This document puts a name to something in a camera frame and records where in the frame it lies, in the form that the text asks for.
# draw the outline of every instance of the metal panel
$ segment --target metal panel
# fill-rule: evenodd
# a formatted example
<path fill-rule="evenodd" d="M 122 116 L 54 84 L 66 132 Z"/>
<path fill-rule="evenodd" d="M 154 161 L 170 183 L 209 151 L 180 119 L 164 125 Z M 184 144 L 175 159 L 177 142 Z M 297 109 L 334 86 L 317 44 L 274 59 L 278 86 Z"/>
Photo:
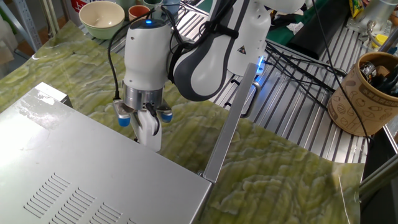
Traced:
<path fill-rule="evenodd" d="M 211 187 L 36 88 L 0 114 L 0 179 L 0 223 L 186 224 Z"/>

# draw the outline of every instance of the blue led light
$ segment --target blue led light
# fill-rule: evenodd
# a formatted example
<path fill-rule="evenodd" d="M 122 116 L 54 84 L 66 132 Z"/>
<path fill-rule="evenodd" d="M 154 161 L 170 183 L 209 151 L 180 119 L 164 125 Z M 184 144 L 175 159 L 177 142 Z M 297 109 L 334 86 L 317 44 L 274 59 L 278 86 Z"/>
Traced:
<path fill-rule="evenodd" d="M 264 59 L 264 56 L 261 56 L 259 62 L 258 62 L 258 69 L 257 69 L 257 73 L 262 73 L 262 68 L 261 68 L 261 64 L 262 64 L 262 60 Z"/>

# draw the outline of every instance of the yellow object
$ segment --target yellow object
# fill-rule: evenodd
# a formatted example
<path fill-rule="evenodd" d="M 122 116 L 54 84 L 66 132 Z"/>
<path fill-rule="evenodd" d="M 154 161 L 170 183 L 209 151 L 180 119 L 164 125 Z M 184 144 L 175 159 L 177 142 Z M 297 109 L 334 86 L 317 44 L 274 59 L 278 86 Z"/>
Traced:
<path fill-rule="evenodd" d="M 361 11 L 363 11 L 363 4 L 361 0 L 349 0 L 349 8 L 351 9 L 351 15 L 353 18 L 356 17 Z"/>
<path fill-rule="evenodd" d="M 379 44 L 383 45 L 385 43 L 385 41 L 387 40 L 387 38 L 388 38 L 388 36 L 385 36 L 385 35 L 382 35 L 382 34 L 378 34 L 375 39 L 379 42 Z M 379 47 L 374 42 L 372 42 L 372 46 L 374 48 Z"/>

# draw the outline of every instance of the brown pot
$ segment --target brown pot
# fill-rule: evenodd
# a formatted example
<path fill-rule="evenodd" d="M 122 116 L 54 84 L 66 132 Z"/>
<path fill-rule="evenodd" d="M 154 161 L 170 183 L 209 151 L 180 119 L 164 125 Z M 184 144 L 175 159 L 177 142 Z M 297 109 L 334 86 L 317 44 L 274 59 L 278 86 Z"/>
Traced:
<path fill-rule="evenodd" d="M 398 64 L 398 58 L 382 52 L 364 54 L 341 83 L 361 117 L 366 132 L 372 135 L 398 114 L 398 98 L 380 92 L 365 80 L 359 70 L 360 64 L 364 62 L 371 62 L 376 67 L 383 65 L 392 71 Z M 341 129 L 357 136 L 365 136 L 357 115 L 340 87 L 329 99 L 328 111 Z"/>

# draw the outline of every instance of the black cable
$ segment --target black cable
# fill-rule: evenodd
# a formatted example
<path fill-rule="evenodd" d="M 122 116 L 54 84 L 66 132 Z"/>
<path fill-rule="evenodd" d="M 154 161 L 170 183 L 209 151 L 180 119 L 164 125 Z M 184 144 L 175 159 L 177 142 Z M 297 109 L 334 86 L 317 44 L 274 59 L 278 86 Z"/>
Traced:
<path fill-rule="evenodd" d="M 301 62 L 307 62 L 307 63 L 314 63 L 317 65 L 321 65 L 322 67 L 324 67 L 328 72 L 333 73 L 333 71 L 331 70 L 331 67 L 329 65 L 325 65 L 324 63 L 320 63 L 320 62 L 316 62 L 316 61 L 312 61 L 312 60 L 305 60 L 305 59 L 301 59 L 301 58 L 295 58 L 293 55 L 287 55 L 284 53 L 283 54 L 285 57 L 290 58 L 291 60 L 298 60 Z M 335 68 L 336 71 L 338 72 L 338 75 L 341 75 L 342 77 L 347 76 L 347 73 L 343 70 L 343 69 L 339 69 L 339 68 Z"/>
<path fill-rule="evenodd" d="M 286 74 L 286 73 L 283 71 L 283 69 L 279 68 L 276 64 L 267 62 L 267 65 L 271 65 L 271 66 L 275 67 L 275 68 L 278 69 L 282 74 L 284 74 L 284 75 L 286 75 L 286 76 L 292 78 L 289 74 Z M 311 85 L 323 87 L 322 85 L 319 85 L 319 84 L 314 83 L 314 82 L 308 82 L 308 81 L 303 81 L 303 80 L 299 80 L 299 82 L 300 82 L 300 83 L 308 83 L 308 84 L 311 84 Z"/>
<path fill-rule="evenodd" d="M 301 67 L 299 67 L 298 65 L 293 63 L 291 60 L 289 60 L 287 57 L 285 57 L 285 55 L 283 55 L 281 52 L 279 52 L 274 46 L 272 46 L 272 45 L 268 45 L 268 46 L 272 49 L 273 52 L 278 54 L 282 59 L 284 59 L 287 63 L 289 63 L 291 67 L 294 67 L 295 69 L 297 69 L 297 71 L 299 71 L 306 77 L 312 79 L 315 83 L 326 88 L 327 90 L 331 91 L 332 93 L 335 91 L 335 89 L 326 85 L 323 81 L 319 80 L 317 77 L 313 76 L 312 74 L 309 74 L 306 70 L 302 69 Z"/>
<path fill-rule="evenodd" d="M 153 134 L 155 136 L 159 132 L 160 121 L 159 121 L 159 118 L 157 117 L 156 110 L 155 110 L 155 108 L 154 108 L 154 106 L 152 104 L 146 103 L 146 108 L 148 109 L 150 115 L 152 115 L 155 118 L 156 123 L 157 123 L 156 130 L 155 130 L 155 132 Z"/>
<path fill-rule="evenodd" d="M 323 42 L 324 42 L 324 44 L 325 44 L 326 53 L 327 53 L 327 55 L 328 55 L 329 62 L 330 62 L 330 67 L 331 67 L 331 69 L 332 69 L 332 71 L 333 71 L 333 74 L 335 75 L 335 79 L 336 79 L 336 81 L 337 81 L 338 86 L 341 88 L 341 91 L 343 92 L 343 94 L 344 94 L 345 98 L 347 99 L 349 105 L 352 107 L 352 109 L 353 109 L 354 112 L 355 112 L 355 115 L 358 117 L 359 122 L 361 123 L 361 126 L 362 126 L 363 131 L 364 131 L 365 136 L 366 136 L 366 140 L 367 140 L 367 143 L 368 143 L 368 147 L 369 147 L 369 146 L 370 146 L 370 143 L 369 143 L 369 138 L 368 138 L 368 137 L 369 137 L 369 136 L 368 136 L 368 132 L 366 132 L 365 125 L 363 124 L 362 119 L 361 119 L 361 117 L 359 116 L 359 113 L 358 113 L 357 110 L 355 109 L 355 107 L 354 107 L 353 103 L 351 102 L 351 100 L 349 100 L 346 91 L 343 89 L 343 86 L 341 85 L 341 82 L 340 82 L 340 80 L 339 80 L 338 77 L 337 77 L 336 70 L 335 70 L 335 68 L 334 68 L 334 66 L 333 66 L 333 62 L 331 61 L 331 55 L 330 55 L 330 52 L 329 52 L 328 41 L 326 40 L 326 36 L 325 36 L 324 31 L 323 31 L 322 23 L 321 23 L 321 20 L 320 20 L 320 17 L 319 17 L 317 5 L 315 4 L 315 1 L 314 1 L 314 0 L 312 0 L 312 4 L 313 4 L 313 8 L 314 8 L 314 10 L 315 10 L 315 15 L 317 16 L 317 19 L 318 19 L 319 27 L 320 27 L 320 29 L 321 29 L 321 33 L 322 33 L 322 37 L 323 37 Z"/>
<path fill-rule="evenodd" d="M 266 50 L 266 52 L 269 54 L 270 57 L 272 57 L 272 59 L 274 59 L 274 61 L 276 62 L 276 64 L 278 64 L 279 66 L 281 66 L 281 67 L 290 75 L 290 78 L 292 78 L 293 80 L 295 80 L 295 81 L 297 82 L 297 84 L 298 84 L 299 86 L 301 86 L 301 88 L 303 88 L 303 89 L 308 93 L 308 95 L 310 95 L 311 98 L 312 98 L 316 103 L 319 104 L 320 107 L 322 107 L 323 109 L 327 110 L 327 107 L 326 107 L 325 105 L 323 105 L 323 103 L 320 102 L 315 96 L 313 96 L 313 95 L 310 93 L 310 91 L 307 90 L 307 89 L 300 83 L 300 80 L 298 80 L 297 78 L 295 78 L 285 67 L 283 67 L 282 64 L 280 64 L 280 63 L 278 62 L 278 60 L 275 58 L 275 56 L 273 56 L 273 55 L 272 55 L 270 52 L 268 52 L 267 50 Z"/>
<path fill-rule="evenodd" d="M 113 100 L 120 100 L 120 94 L 119 94 L 119 84 L 118 84 L 118 77 L 116 76 L 116 72 L 112 63 L 112 57 L 111 57 L 111 49 L 112 49 L 112 43 L 115 37 L 127 26 L 132 24 L 133 22 L 136 22 L 137 20 L 141 19 L 144 16 L 148 16 L 152 14 L 155 11 L 155 9 L 151 9 L 149 12 L 133 19 L 132 21 L 129 21 L 126 25 L 120 27 L 112 36 L 111 40 L 109 41 L 109 46 L 108 46 L 108 60 L 109 60 L 109 65 L 111 66 L 112 74 L 113 74 L 113 79 L 114 79 L 114 86 L 115 86 L 115 92 L 114 92 L 114 98 Z"/>

